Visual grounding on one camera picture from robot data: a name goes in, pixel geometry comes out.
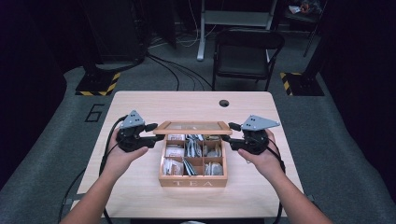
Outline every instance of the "wooden table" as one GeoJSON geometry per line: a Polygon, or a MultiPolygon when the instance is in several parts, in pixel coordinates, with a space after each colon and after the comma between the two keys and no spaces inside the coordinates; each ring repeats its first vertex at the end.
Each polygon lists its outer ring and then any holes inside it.
{"type": "MultiPolygon", "coordinates": [[[[111,127],[133,109],[146,124],[161,124],[166,120],[222,120],[242,124],[251,114],[281,121],[269,92],[119,91],[106,115],[78,194],[87,192],[98,177],[111,127]],[[229,106],[220,106],[220,100],[227,100],[229,106]]],[[[302,190],[282,126],[271,131],[276,136],[288,177],[302,190]]],[[[233,132],[232,138],[241,137],[241,132],[233,132]]],[[[274,189],[253,164],[232,151],[229,144],[225,145],[228,167],[225,188],[162,188],[158,176],[163,142],[157,142],[119,179],[106,206],[107,212],[111,217],[132,218],[275,217],[279,200],[274,189]]]]}

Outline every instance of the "person's right hand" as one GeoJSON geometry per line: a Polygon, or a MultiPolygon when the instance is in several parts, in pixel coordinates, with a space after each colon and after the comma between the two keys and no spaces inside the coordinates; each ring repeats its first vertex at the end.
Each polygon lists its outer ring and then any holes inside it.
{"type": "MultiPolygon", "coordinates": [[[[268,138],[272,140],[269,142],[268,147],[279,155],[279,152],[273,143],[275,142],[274,134],[269,130],[265,131],[267,132],[268,138]]],[[[240,148],[238,149],[238,153],[247,161],[252,162],[256,166],[256,169],[259,171],[259,173],[268,180],[274,176],[284,174],[282,168],[280,167],[279,161],[269,150],[264,150],[264,152],[262,152],[260,155],[253,155],[240,148]]]]}

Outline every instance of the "wooden box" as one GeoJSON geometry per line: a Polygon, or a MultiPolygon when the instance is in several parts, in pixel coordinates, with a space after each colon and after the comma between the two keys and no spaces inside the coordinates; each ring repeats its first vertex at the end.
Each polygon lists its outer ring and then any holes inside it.
{"type": "Polygon", "coordinates": [[[224,188],[226,186],[228,175],[225,143],[220,135],[230,135],[232,131],[223,121],[166,121],[153,132],[165,134],[159,171],[162,187],[224,188]],[[200,138],[191,140],[191,137],[198,136],[200,138]],[[196,152],[188,150],[191,145],[197,146],[193,147],[197,148],[196,152]],[[188,172],[189,165],[192,166],[195,174],[188,172]]]}

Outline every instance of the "yellow black hazard tape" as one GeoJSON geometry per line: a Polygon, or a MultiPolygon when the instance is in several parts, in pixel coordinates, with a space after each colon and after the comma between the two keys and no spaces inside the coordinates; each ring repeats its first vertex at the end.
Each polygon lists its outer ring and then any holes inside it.
{"type": "Polygon", "coordinates": [[[120,73],[114,75],[113,79],[111,80],[110,85],[108,86],[107,90],[105,91],[76,91],[76,95],[85,95],[85,96],[105,96],[110,95],[111,92],[114,91],[116,88],[117,81],[120,78],[120,73]]]}
{"type": "Polygon", "coordinates": [[[292,96],[290,84],[288,82],[287,76],[300,76],[301,73],[280,73],[280,78],[282,78],[283,87],[285,88],[286,94],[292,96]]]}

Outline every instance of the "person's left hand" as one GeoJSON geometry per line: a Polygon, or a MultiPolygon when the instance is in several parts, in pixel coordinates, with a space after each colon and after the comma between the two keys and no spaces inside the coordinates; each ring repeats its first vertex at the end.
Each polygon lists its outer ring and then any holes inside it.
{"type": "MultiPolygon", "coordinates": [[[[117,144],[116,138],[118,132],[119,129],[116,129],[113,132],[107,151],[110,151],[111,148],[117,144]]],[[[138,150],[132,152],[125,152],[118,146],[114,147],[107,157],[107,162],[102,175],[109,175],[115,177],[116,179],[120,178],[129,168],[131,162],[146,154],[148,150],[148,147],[141,147],[138,150]]]]}

